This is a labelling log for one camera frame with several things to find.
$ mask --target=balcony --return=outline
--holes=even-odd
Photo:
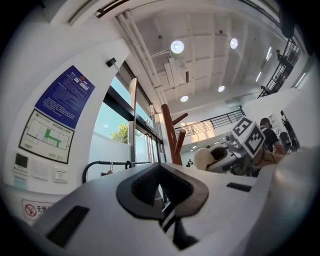
[[[294,69],[299,55],[300,49],[295,42],[289,38],[283,51],[283,56],[279,60],[278,66],[276,67],[267,85],[265,85],[266,89],[262,90],[258,98],[274,94],[279,91]]]
[[[242,109],[215,116],[200,122],[194,122],[175,128],[175,135],[179,135],[180,129],[185,130],[184,145],[203,141],[229,132],[234,123],[240,120],[245,113]]]

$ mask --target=black shirt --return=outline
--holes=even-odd
[[[274,151],[273,145],[279,140],[276,133],[271,129],[262,128],[262,132],[265,136],[264,144],[266,148],[270,151]]]

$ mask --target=wooden coat rack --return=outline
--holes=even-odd
[[[169,142],[169,147],[171,152],[172,163],[182,166],[180,151],[182,148],[182,144],[184,143],[186,131],[184,129],[180,129],[179,136],[177,139],[174,126],[177,123],[179,123],[182,119],[187,117],[188,113],[184,113],[172,121],[168,105],[163,104],[161,106],[161,109],[162,109],[166,132],[168,135],[168,142]]]

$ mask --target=beige cushion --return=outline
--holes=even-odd
[[[197,169],[205,171],[208,165],[216,160],[206,148],[200,148],[194,155],[194,165]]]

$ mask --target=round ceiling light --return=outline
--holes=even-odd
[[[171,44],[171,51],[173,51],[175,54],[182,53],[184,48],[185,48],[184,43],[181,41],[174,41]]]
[[[218,92],[221,93],[223,90],[225,89],[225,87],[223,85],[221,85],[218,89]]]
[[[187,95],[185,95],[185,96],[181,97],[180,101],[186,102],[188,99],[189,99],[189,97]]]
[[[232,38],[232,39],[230,40],[230,47],[231,47],[232,49],[236,49],[237,46],[238,46],[238,40],[235,39],[235,38]]]

